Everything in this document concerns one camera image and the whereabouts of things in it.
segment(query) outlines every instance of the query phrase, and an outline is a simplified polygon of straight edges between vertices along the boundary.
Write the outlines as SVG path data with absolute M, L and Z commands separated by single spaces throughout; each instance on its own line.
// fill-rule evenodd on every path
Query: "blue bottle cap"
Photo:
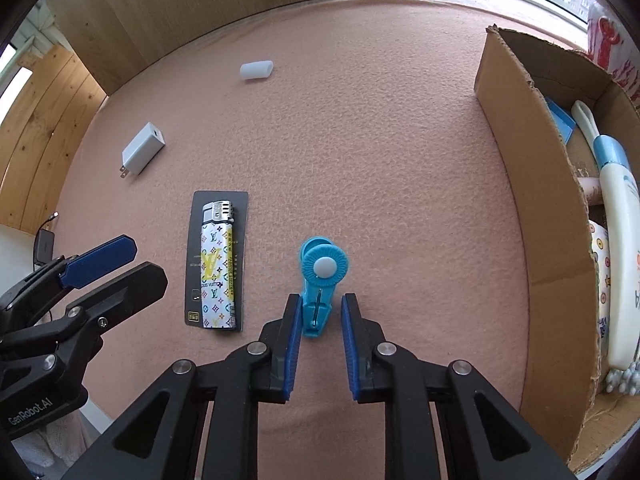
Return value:
M 613 137 L 597 136 L 593 141 L 593 155 L 595 155 L 599 170 L 607 164 L 619 164 L 631 171 L 625 149 Z

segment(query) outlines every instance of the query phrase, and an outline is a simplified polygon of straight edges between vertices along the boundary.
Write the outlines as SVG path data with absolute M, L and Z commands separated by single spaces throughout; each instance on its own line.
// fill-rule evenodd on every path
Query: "wooden wall panel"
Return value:
M 111 94 L 162 56 L 241 18 L 305 0 L 47 0 L 56 25 Z
M 34 233 L 55 209 L 80 140 L 105 97 L 60 46 L 33 65 L 0 125 L 0 223 Z
M 20 135 L 27 125 L 36 105 L 53 82 L 60 70 L 71 59 L 71 52 L 55 46 L 38 63 L 38 69 L 22 87 L 2 124 L 0 124 L 0 176 L 4 176 L 9 160 L 14 154 Z
M 20 229 L 36 232 L 56 210 L 62 185 L 85 131 L 105 98 L 104 91 L 90 75 L 74 95 L 40 159 L 24 208 Z
M 73 56 L 60 70 L 27 120 L 0 187 L 0 224 L 20 228 L 31 183 L 66 106 L 88 77 Z

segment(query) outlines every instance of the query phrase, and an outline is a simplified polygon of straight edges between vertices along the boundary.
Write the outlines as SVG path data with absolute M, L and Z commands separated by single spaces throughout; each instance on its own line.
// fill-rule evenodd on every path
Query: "white plastic cap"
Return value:
M 240 67 L 240 79 L 264 79 L 271 75 L 273 61 L 254 61 L 245 63 Z
M 314 262 L 314 272 L 318 278 L 330 278 L 338 270 L 338 264 L 333 258 L 323 256 Z

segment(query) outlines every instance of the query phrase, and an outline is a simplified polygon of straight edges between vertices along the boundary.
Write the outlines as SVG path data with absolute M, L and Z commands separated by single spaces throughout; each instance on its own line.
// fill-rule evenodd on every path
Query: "white bottle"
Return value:
M 609 365 L 626 370 L 637 359 L 640 335 L 640 198 L 625 150 L 600 135 L 591 110 L 576 101 L 572 116 L 600 169 L 610 251 Z

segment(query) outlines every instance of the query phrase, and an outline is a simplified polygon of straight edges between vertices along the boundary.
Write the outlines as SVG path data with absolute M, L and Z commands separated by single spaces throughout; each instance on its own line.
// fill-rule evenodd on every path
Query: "red and white package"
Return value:
M 587 37 L 589 58 L 611 74 L 640 110 L 640 52 L 604 0 L 591 0 Z

